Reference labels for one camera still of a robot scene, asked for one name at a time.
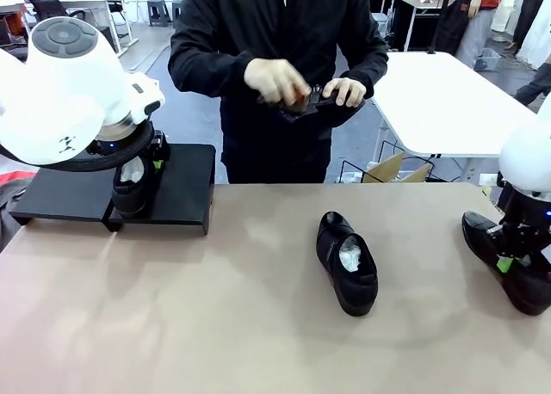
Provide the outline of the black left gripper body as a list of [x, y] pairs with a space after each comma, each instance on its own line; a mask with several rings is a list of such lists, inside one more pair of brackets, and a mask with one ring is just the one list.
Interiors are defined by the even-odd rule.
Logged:
[[170, 145], [162, 131], [154, 131], [152, 140], [147, 148], [147, 156], [153, 162], [167, 162], [170, 160]]

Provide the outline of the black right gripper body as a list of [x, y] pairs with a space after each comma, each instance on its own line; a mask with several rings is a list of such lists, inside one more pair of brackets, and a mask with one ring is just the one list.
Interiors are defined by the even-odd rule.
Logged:
[[550, 245], [550, 201], [516, 190], [509, 182], [498, 199], [504, 212], [502, 226], [507, 253], [525, 256]]

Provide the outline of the person right hand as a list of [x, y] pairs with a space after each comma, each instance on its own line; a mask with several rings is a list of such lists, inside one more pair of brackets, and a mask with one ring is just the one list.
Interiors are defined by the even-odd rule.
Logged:
[[254, 58], [245, 68], [244, 81], [267, 103], [291, 106], [311, 93], [304, 77], [286, 59]]

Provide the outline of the person left hand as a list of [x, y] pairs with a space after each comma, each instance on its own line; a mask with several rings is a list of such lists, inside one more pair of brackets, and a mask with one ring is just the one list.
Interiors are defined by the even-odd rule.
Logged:
[[338, 106], [347, 108], [357, 108], [367, 94], [366, 87], [358, 82], [347, 77], [333, 78], [324, 87], [322, 96], [330, 98], [335, 96], [335, 103]]

